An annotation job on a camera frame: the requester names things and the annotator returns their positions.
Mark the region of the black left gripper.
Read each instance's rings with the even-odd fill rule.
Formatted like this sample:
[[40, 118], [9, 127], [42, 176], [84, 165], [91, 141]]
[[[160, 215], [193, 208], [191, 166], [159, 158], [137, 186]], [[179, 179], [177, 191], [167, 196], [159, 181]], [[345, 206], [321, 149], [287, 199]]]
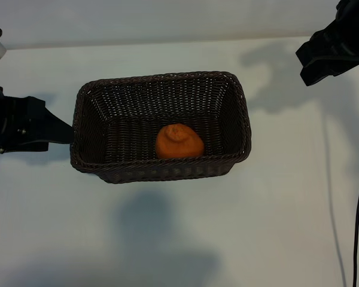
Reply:
[[47, 142], [72, 143], [72, 126], [46, 109], [43, 100], [9, 97], [0, 87], [0, 154], [44, 152]]

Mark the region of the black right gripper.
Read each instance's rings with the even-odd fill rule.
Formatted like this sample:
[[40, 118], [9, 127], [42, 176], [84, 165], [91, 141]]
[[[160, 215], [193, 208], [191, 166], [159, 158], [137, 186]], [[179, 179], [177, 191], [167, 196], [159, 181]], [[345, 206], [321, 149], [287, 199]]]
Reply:
[[[312, 86], [327, 76], [336, 76], [342, 69], [359, 65], [359, 1], [340, 1], [337, 6], [336, 29], [315, 32], [296, 51], [302, 64], [300, 76]], [[339, 58], [336, 51], [339, 33]]]

